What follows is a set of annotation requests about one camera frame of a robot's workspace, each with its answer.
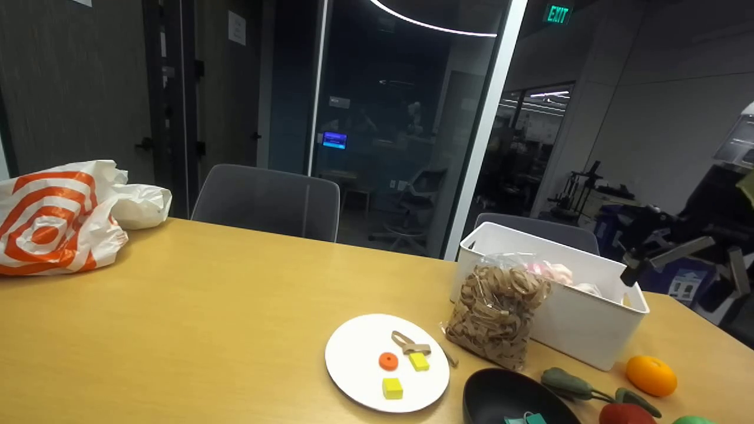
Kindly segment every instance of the green exit sign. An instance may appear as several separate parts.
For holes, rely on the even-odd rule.
[[[544,13],[544,22],[546,23],[554,23],[554,25],[564,25],[565,19],[571,13],[571,6],[568,4],[548,4],[546,6],[546,13]]]

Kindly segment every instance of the white box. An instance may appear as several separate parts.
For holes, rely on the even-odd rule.
[[[452,302],[474,267],[495,255],[565,263],[573,283],[591,283],[599,290],[600,297],[594,297],[571,285],[554,285],[533,322],[533,340],[594,367],[611,370],[640,318],[651,314],[639,283],[626,287],[620,280],[625,263],[491,222],[460,243]]]

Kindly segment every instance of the wooden table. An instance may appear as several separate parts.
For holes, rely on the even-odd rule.
[[[462,391],[487,367],[441,336],[449,262],[170,222],[135,234],[118,263],[66,278],[0,280],[0,422],[462,422]],[[667,358],[679,391],[664,422],[754,416],[754,355],[668,297],[626,347]],[[379,414],[341,395],[323,348],[360,314],[395,314],[460,355],[445,395]],[[542,343],[525,375],[561,366],[602,391],[626,384]],[[573,404],[597,422],[600,402]]]

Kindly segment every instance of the white bag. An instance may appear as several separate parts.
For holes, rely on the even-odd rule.
[[[124,228],[167,219],[171,194],[128,183],[112,161],[68,162],[0,181],[0,275],[110,267]]]

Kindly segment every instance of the white plate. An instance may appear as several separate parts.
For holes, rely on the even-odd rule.
[[[400,347],[390,340],[397,329],[415,343],[428,343],[428,370],[416,371]],[[397,370],[386,371],[379,367],[379,353],[390,350],[397,355]],[[449,367],[439,341],[421,328],[383,314],[359,315],[341,322],[324,348],[324,366],[331,382],[356,402],[381,413],[415,413],[436,402],[449,382]],[[386,401],[381,380],[397,377],[403,386],[400,401]]]

